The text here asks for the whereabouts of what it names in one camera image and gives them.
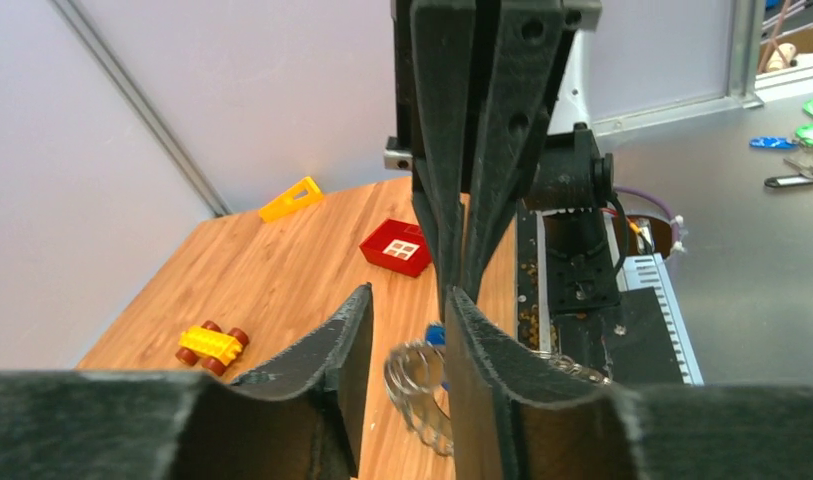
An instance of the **yellow toy car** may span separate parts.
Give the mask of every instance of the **yellow toy car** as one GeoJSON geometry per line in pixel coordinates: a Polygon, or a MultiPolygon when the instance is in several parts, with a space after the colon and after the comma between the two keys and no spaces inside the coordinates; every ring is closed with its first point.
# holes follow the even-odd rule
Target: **yellow toy car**
{"type": "Polygon", "coordinates": [[[220,327],[208,320],[202,327],[194,326],[182,333],[176,358],[193,366],[201,356],[206,357],[203,368],[221,376],[249,343],[250,337],[240,328],[221,333],[220,327]]]}

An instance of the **red toy house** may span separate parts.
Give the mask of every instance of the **red toy house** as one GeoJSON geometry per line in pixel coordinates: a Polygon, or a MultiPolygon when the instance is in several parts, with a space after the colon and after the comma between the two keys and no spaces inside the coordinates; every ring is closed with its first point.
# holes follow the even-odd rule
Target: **red toy house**
{"type": "Polygon", "coordinates": [[[410,277],[420,275],[432,261],[421,227],[390,218],[359,249],[368,262],[410,277]]]}

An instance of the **red wheel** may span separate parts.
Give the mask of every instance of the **red wheel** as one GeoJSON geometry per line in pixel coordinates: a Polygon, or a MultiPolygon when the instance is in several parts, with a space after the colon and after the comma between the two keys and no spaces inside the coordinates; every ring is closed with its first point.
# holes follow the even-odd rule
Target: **red wheel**
{"type": "Polygon", "coordinates": [[[209,370],[219,377],[226,372],[226,365],[220,363],[220,360],[215,357],[209,357],[203,360],[203,368],[209,370]]]}
{"type": "Polygon", "coordinates": [[[206,320],[206,323],[203,324],[203,328],[205,328],[206,330],[211,330],[213,332],[221,333],[221,329],[218,326],[218,324],[211,320],[206,320]]]}
{"type": "Polygon", "coordinates": [[[197,360],[200,360],[200,357],[194,353],[194,350],[190,348],[182,347],[176,351],[176,358],[179,359],[180,362],[188,365],[189,367],[194,366],[197,363],[197,360]]]}
{"type": "Polygon", "coordinates": [[[242,347],[246,347],[247,345],[250,344],[250,337],[248,337],[247,334],[244,333],[244,330],[241,330],[240,328],[233,328],[232,330],[230,330],[229,336],[235,337],[235,339],[238,340],[238,343],[240,343],[242,347]]]}

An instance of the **metal spring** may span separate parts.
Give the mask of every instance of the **metal spring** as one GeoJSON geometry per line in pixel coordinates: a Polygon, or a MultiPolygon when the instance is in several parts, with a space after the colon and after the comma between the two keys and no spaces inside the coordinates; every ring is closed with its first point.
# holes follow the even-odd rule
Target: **metal spring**
{"type": "MultiPolygon", "coordinates": [[[[599,385],[612,383],[608,376],[580,365],[567,355],[533,353],[569,375],[599,385]]],[[[453,455],[453,425],[434,396],[445,381],[444,347],[422,341],[402,344],[388,355],[383,376],[388,398],[403,415],[406,427],[438,455],[453,455]]]]}

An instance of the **blue toy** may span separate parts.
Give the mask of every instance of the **blue toy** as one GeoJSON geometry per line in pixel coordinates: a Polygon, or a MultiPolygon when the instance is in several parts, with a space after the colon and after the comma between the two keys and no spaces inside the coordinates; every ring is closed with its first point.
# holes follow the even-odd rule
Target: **blue toy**
{"type": "MultiPolygon", "coordinates": [[[[444,325],[438,323],[431,323],[427,325],[427,331],[424,333],[424,341],[434,347],[444,346],[444,325]]],[[[448,390],[447,382],[442,382],[441,387],[448,390]]]]}
{"type": "Polygon", "coordinates": [[[766,150],[794,150],[798,148],[796,143],[792,143],[786,137],[756,137],[751,139],[750,146],[766,150]]]}

